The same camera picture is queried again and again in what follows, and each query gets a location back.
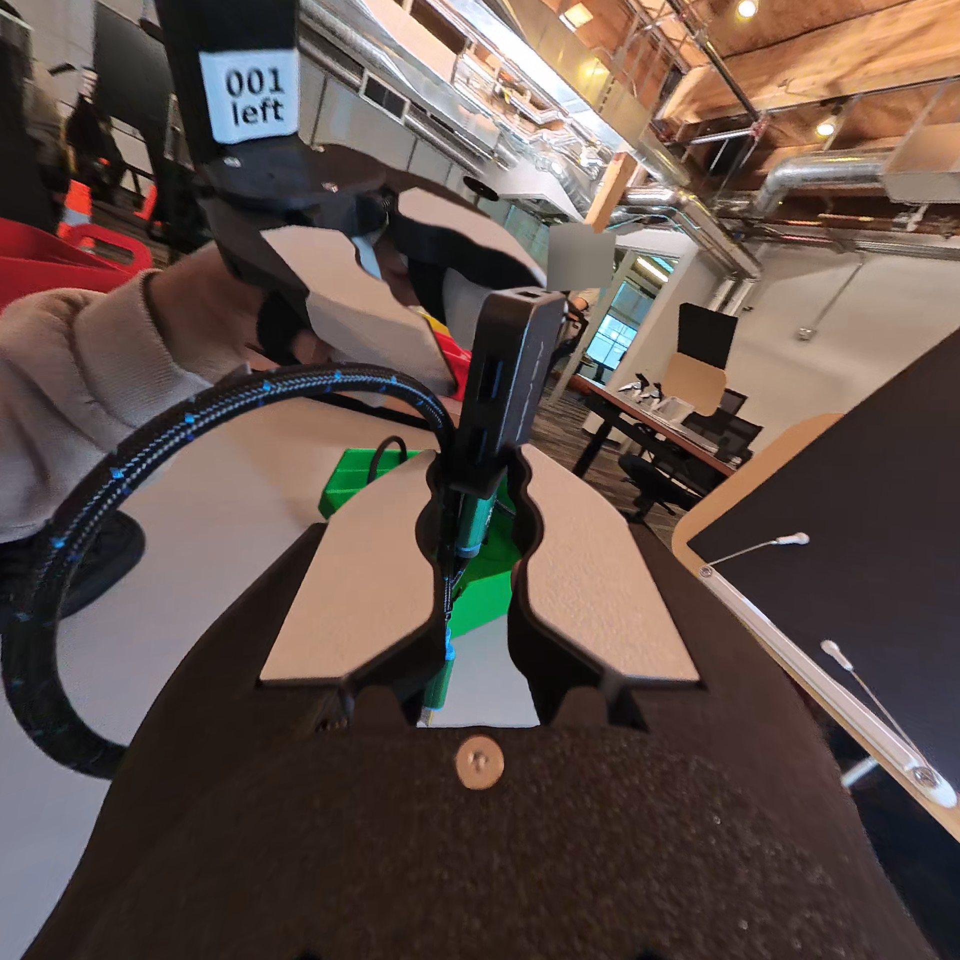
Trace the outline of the red plastic bin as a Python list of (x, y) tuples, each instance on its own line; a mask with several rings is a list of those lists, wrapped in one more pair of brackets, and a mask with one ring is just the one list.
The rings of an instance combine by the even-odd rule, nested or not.
[[(128, 263), (81, 247), (89, 239), (130, 255)], [(70, 226), (63, 237), (1, 220), (1, 308), (32, 294), (71, 289), (108, 293), (153, 269), (148, 246), (93, 223)]]

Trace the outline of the black office chair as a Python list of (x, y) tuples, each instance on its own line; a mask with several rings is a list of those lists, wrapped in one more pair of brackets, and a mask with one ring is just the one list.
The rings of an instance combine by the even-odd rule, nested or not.
[[(683, 425), (716, 445), (712, 456), (735, 471), (752, 459), (751, 443), (763, 431), (762, 426), (724, 411), (711, 416), (692, 413)], [(650, 461), (640, 454), (623, 454), (618, 460), (639, 491), (633, 502), (639, 520), (647, 516), (654, 504), (670, 514), (674, 514), (674, 507), (688, 512), (728, 478), (675, 443), (656, 440), (651, 452)]]

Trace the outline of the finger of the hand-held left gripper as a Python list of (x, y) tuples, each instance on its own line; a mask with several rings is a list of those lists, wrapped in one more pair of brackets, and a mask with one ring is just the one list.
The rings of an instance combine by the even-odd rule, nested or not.
[(260, 235), (306, 286), (311, 329), (338, 358), (398, 371), (441, 397), (456, 393), (454, 373), (428, 320), (364, 269), (350, 238), (306, 225)]
[(545, 271), (502, 225), (424, 187), (398, 193), (386, 235), (416, 302), (465, 350), (491, 293), (546, 288)]

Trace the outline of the wooden top office desk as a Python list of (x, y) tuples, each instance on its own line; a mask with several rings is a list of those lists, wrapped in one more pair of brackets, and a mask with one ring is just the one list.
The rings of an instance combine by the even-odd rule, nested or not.
[(626, 400), (621, 394), (607, 390), (604, 386), (582, 378), (580, 375), (574, 375), (569, 385), (584, 395), (585, 408), (600, 420), (593, 438), (582, 450), (572, 468), (573, 474), (577, 477), (583, 478), (587, 474), (613, 431), (618, 431), (639, 445), (656, 437), (664, 438), (666, 442), (684, 450), (724, 477), (733, 476), (738, 470), (737, 465), (731, 465), (718, 457), (716, 444), (691, 433), (680, 425), (669, 424), (640, 405)]

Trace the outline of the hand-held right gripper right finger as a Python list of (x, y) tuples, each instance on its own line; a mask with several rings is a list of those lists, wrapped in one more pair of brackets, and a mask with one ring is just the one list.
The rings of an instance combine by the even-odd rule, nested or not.
[(537, 646), (597, 687), (690, 687), (700, 674), (623, 516), (536, 447), (509, 472), (514, 610)]

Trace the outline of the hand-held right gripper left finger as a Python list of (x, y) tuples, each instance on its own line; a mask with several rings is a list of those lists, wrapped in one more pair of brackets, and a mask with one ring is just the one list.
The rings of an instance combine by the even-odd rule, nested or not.
[(368, 686), (411, 694), (446, 656), (436, 514), (425, 450), (331, 516), (261, 668), (264, 686)]

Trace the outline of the black cushion pad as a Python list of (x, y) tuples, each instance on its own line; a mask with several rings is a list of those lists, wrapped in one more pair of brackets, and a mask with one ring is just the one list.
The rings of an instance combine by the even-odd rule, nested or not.
[[(28, 579), (40, 536), (1, 544), (1, 630), (13, 618), (18, 594)], [(146, 537), (140, 524), (124, 512), (114, 513), (86, 550), (61, 606), (61, 618), (70, 618), (97, 601), (141, 561)]]

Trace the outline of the silver ventilation duct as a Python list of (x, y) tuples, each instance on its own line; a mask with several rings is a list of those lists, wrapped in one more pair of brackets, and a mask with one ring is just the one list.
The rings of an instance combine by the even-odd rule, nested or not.
[(898, 149), (826, 150), (777, 163), (750, 202), (747, 217), (767, 219), (784, 199), (798, 191), (851, 192), (882, 188), (883, 175)]

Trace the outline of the person's left hand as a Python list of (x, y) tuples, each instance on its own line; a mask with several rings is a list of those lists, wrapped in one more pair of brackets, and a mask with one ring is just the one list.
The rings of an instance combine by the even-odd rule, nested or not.
[(176, 365), (208, 383), (276, 362), (258, 333), (264, 292), (238, 279), (208, 243), (145, 279), (150, 316)]

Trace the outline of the black wood-rimmed board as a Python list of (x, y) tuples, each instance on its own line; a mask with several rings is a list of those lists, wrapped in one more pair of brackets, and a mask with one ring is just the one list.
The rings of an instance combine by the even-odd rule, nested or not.
[[(927, 759), (959, 786), (959, 334), (846, 414), (787, 429), (678, 522), (672, 549), (717, 570), (808, 654), (830, 639)], [(958, 808), (923, 800), (958, 840)]]
[(661, 386), (668, 398), (683, 401), (701, 416), (718, 408), (727, 389), (727, 363), (738, 318), (706, 307), (678, 307), (677, 349)]

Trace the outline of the black hdmi switch box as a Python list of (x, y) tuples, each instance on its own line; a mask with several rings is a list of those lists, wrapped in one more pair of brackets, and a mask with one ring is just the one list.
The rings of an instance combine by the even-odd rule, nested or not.
[(444, 483), (488, 499), (515, 449), (527, 442), (551, 369), (567, 298), (522, 287), (491, 292), (482, 305), (459, 425), (443, 456)]

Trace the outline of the green plastic bin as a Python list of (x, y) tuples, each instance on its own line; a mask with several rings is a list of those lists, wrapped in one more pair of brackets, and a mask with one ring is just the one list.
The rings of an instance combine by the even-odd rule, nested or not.
[[(326, 521), (368, 485), (375, 454), (375, 450), (364, 448), (343, 451), (318, 502), (318, 510)], [(512, 569), (521, 557), (513, 541), (514, 522), (515, 505), (503, 479), (484, 544), (458, 585), (450, 621), (453, 640), (508, 614)]]

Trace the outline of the person's left forearm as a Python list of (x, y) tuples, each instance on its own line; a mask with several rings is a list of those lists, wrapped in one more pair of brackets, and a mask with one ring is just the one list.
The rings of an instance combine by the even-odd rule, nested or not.
[(36, 534), (139, 427), (216, 383), (177, 365), (146, 272), (107, 294), (31, 294), (1, 318), (1, 541)]

